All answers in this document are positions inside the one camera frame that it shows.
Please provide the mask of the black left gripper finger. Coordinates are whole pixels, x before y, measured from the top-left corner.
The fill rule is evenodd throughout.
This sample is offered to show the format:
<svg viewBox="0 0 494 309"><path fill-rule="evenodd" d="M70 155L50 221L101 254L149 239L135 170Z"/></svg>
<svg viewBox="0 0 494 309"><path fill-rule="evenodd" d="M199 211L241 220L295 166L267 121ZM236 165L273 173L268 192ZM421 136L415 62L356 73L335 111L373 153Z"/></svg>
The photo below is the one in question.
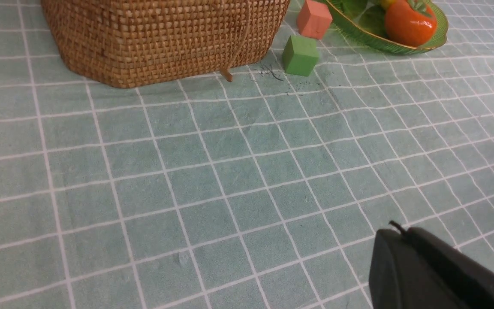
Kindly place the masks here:
<svg viewBox="0 0 494 309"><path fill-rule="evenodd" d="M421 227L390 224L373 245L375 309L494 309L494 272Z"/></svg>

